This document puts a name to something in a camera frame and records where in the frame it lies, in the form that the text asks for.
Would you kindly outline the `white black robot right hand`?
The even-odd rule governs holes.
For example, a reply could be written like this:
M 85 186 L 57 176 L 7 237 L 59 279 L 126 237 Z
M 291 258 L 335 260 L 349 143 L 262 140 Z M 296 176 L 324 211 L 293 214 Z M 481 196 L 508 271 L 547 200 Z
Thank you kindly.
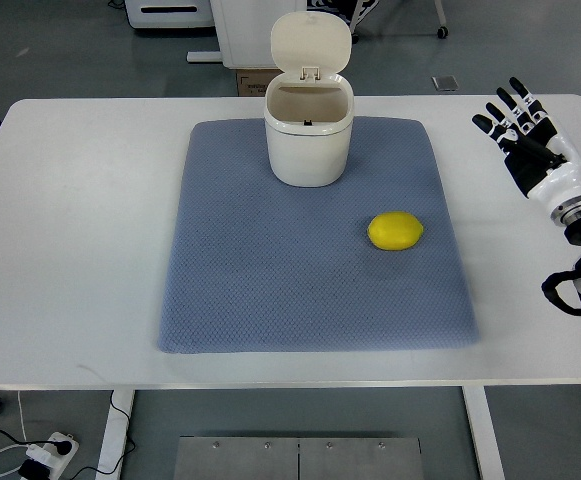
M 581 219 L 581 156 L 561 125 L 516 77 L 516 93 L 499 87 L 496 95 L 507 107 L 488 102 L 487 113 L 472 122 L 504 155 L 504 165 L 519 191 L 540 203 L 552 221 L 567 227 Z

